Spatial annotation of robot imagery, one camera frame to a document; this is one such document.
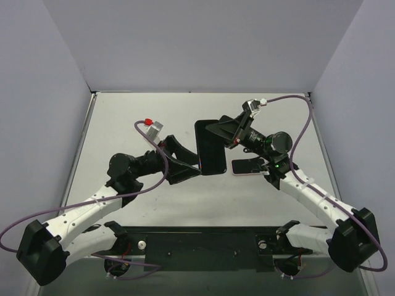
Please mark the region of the black phone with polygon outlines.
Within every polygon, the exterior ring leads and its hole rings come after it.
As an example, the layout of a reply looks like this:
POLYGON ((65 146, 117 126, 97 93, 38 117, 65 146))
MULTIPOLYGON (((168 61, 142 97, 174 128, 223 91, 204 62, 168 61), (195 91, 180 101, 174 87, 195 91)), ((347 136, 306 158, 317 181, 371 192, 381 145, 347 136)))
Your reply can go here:
POLYGON ((198 120, 194 124, 199 169, 202 175, 221 175, 227 171, 225 148, 221 139, 206 129, 218 120, 198 120))

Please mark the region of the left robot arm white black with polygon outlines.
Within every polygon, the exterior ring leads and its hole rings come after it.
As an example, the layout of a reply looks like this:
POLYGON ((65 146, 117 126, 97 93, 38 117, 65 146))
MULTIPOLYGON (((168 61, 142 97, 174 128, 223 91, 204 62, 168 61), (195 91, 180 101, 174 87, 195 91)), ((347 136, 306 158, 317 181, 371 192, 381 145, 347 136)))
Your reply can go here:
POLYGON ((167 136, 154 148, 139 157, 113 155, 109 180, 100 190, 84 202, 66 207, 62 215, 26 226, 16 258, 40 286, 50 284, 68 265, 92 253, 110 250, 119 254, 126 249, 127 234, 121 226, 109 223, 94 229, 93 225, 126 207, 143 191, 139 177, 161 172, 162 181, 177 184, 200 175, 198 156, 174 136, 167 136))

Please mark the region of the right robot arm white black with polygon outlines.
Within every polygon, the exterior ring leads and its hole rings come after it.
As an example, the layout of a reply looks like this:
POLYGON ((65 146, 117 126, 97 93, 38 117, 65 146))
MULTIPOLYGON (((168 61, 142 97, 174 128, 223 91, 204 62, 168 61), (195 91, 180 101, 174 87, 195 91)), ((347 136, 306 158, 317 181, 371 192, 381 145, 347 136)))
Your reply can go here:
POLYGON ((232 149, 242 145, 266 160, 264 178, 277 190, 295 198, 324 225, 317 228, 290 221, 276 231, 276 246, 282 252, 309 249, 329 256, 343 271, 352 272, 376 252, 382 252, 373 213, 357 210, 324 191, 291 161, 293 140, 279 131, 268 136, 252 128, 253 119, 243 111, 238 117, 222 116, 207 131, 232 149))

